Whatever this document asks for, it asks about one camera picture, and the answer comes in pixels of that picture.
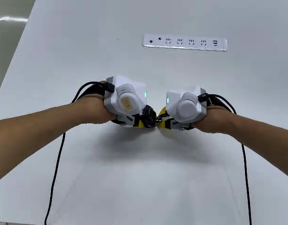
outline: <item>white table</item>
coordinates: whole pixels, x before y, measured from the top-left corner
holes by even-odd
[[[144,33],[226,37],[227,52],[144,48]],[[201,85],[288,129],[288,0],[38,0],[0,89],[0,119],[70,102],[87,81]],[[0,180],[0,221],[43,224],[60,138]],[[247,149],[253,224],[288,224],[288,177]],[[197,130],[67,133],[49,224],[248,224],[240,144]]]

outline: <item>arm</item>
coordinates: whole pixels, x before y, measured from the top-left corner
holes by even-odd
[[[88,95],[72,104],[0,120],[0,179],[67,130],[112,119],[115,115],[105,109],[103,98]]]
[[[192,127],[207,133],[228,134],[288,175],[288,130],[251,120],[212,106]]]

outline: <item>electrical socket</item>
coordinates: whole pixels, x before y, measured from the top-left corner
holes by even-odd
[[[181,48],[194,50],[227,51],[228,45],[225,38],[217,37],[190,37],[174,35],[145,34],[144,47]]]

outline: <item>forearm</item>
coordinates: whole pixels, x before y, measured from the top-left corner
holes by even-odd
[[[0,178],[67,130],[83,123],[78,103],[0,120]]]
[[[233,114],[224,133],[288,175],[288,130]]]

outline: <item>socket outlet hole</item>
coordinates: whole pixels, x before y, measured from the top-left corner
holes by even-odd
[[[201,40],[201,45],[203,46],[206,46],[206,40]]]
[[[177,45],[182,45],[182,43],[183,43],[183,42],[182,42],[182,39],[181,39],[181,38],[178,38],[176,43],[177,43]]]
[[[171,38],[166,38],[166,44],[171,44]]]
[[[189,45],[194,45],[195,42],[194,42],[194,39],[189,39]]]

